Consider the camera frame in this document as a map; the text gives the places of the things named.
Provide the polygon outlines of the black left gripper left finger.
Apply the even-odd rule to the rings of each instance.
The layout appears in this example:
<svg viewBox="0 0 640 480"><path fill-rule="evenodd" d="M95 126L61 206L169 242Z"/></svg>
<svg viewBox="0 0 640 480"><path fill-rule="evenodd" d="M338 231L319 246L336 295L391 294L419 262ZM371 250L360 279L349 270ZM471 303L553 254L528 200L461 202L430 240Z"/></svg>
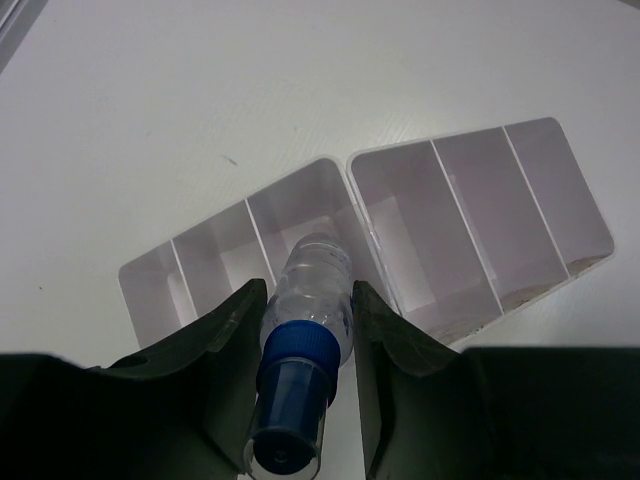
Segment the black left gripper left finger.
<svg viewBox="0 0 640 480"><path fill-rule="evenodd" d="M254 409L266 284L109 367L1 358L5 479L234 479Z"/></svg>

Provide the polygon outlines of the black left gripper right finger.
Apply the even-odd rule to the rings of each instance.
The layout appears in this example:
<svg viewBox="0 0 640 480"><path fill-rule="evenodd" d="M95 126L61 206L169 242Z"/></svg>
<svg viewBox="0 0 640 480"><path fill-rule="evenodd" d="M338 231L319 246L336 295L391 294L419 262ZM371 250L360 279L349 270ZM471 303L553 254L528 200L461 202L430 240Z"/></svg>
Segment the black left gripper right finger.
<svg viewBox="0 0 640 480"><path fill-rule="evenodd" d="M369 479L635 479L635 348L455 352L353 289Z"/></svg>

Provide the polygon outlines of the clear spray bottle blue cap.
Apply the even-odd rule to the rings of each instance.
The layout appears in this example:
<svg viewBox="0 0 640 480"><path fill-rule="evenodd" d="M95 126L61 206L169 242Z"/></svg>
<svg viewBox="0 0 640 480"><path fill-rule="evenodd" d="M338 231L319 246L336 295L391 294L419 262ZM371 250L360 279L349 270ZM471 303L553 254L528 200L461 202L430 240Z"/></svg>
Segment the clear spray bottle blue cap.
<svg viewBox="0 0 640 480"><path fill-rule="evenodd" d="M324 232L293 247L261 320L257 399L244 447L252 479L313 479L327 411L353 348L352 265Z"/></svg>

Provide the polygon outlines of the white divided organizer left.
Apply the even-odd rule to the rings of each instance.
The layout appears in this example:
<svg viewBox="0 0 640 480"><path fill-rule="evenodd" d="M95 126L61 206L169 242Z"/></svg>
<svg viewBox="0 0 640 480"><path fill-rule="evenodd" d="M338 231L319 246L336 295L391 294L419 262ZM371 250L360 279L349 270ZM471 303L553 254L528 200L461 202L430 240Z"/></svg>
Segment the white divided organizer left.
<svg viewBox="0 0 640 480"><path fill-rule="evenodd" d="M398 306L345 168L314 159L131 260L118 280L140 347L217 308L247 281L273 291L296 243L324 231L337 237L353 277Z"/></svg>

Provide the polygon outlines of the white divided organizer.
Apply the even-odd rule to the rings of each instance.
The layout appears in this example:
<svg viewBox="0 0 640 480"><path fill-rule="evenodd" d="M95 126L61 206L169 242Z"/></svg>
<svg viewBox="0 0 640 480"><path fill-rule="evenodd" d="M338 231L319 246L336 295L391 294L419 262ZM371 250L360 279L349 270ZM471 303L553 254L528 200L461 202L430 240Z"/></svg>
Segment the white divided organizer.
<svg viewBox="0 0 640 480"><path fill-rule="evenodd" d="M444 344L615 252L553 117L362 150L347 172L393 307Z"/></svg>
<svg viewBox="0 0 640 480"><path fill-rule="evenodd" d="M118 280L140 347L217 308L247 281L273 291L296 243L324 231L337 237L353 277L398 306L345 168L314 159L131 260Z"/></svg>

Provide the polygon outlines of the white divided organizer right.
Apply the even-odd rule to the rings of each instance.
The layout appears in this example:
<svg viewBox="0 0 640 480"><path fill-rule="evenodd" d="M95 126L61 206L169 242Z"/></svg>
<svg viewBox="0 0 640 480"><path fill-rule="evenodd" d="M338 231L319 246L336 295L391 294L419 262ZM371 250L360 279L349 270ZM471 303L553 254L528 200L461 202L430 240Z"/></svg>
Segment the white divided organizer right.
<svg viewBox="0 0 640 480"><path fill-rule="evenodd" d="M347 172L393 307L444 344L615 252L553 117L362 150Z"/></svg>

